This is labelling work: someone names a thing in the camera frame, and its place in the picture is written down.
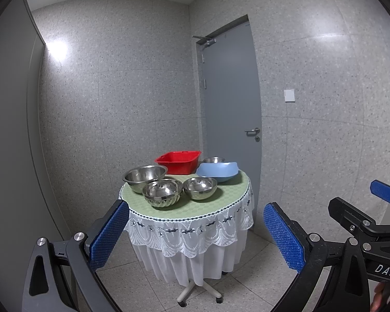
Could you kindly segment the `right hand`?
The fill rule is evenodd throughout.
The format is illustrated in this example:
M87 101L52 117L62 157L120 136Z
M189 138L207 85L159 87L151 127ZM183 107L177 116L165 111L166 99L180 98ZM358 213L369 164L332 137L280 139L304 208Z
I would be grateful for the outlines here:
M370 311L380 311L380 308L390 298L390 283L379 282L374 289L374 297L371 302Z

